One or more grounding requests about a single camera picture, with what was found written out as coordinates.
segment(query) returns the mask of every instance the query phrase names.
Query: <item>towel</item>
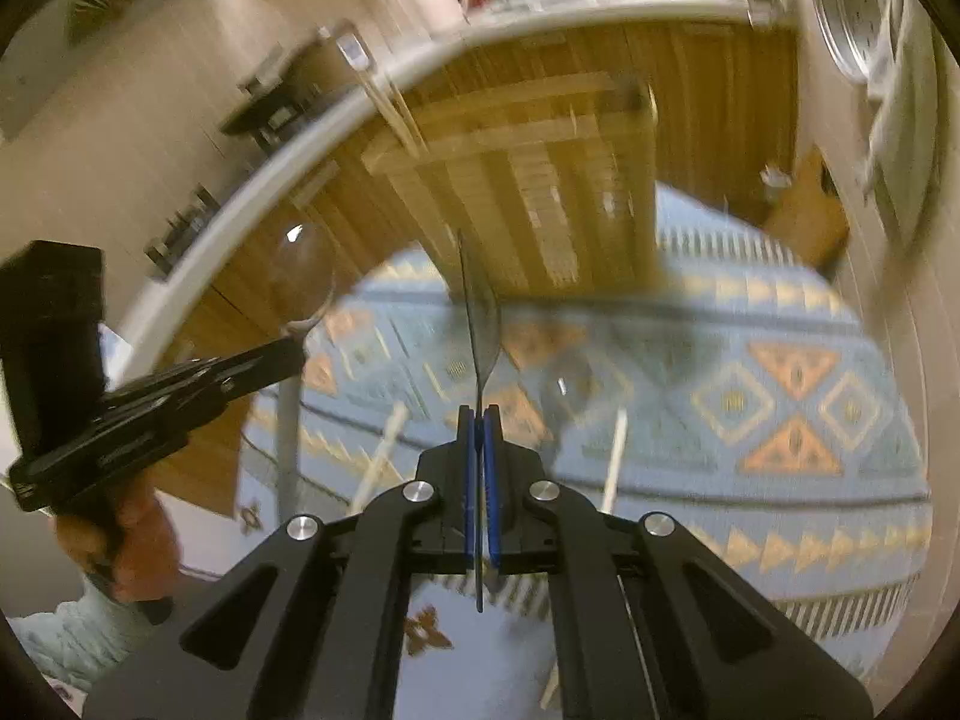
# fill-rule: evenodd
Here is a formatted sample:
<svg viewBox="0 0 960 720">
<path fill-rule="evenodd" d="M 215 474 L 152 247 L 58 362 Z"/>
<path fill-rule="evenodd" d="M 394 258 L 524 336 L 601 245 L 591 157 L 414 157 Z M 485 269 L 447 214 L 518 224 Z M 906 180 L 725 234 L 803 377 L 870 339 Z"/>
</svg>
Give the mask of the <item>towel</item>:
<svg viewBox="0 0 960 720">
<path fill-rule="evenodd" d="M 933 25 L 919 0 L 889 0 L 868 71 L 867 96 L 880 104 L 863 176 L 887 236 L 913 240 L 933 175 L 937 68 Z"/>
</svg>

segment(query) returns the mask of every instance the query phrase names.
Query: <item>light green sleeve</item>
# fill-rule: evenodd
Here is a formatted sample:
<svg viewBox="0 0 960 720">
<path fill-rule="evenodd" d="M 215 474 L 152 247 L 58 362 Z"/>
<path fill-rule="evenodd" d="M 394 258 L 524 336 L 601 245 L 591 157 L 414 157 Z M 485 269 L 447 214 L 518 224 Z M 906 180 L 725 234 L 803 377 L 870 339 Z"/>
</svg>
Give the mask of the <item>light green sleeve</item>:
<svg viewBox="0 0 960 720">
<path fill-rule="evenodd" d="M 117 604 L 86 577 L 80 600 L 52 613 L 11 619 L 10 625 L 43 674 L 84 692 L 154 630 L 135 605 Z"/>
</svg>

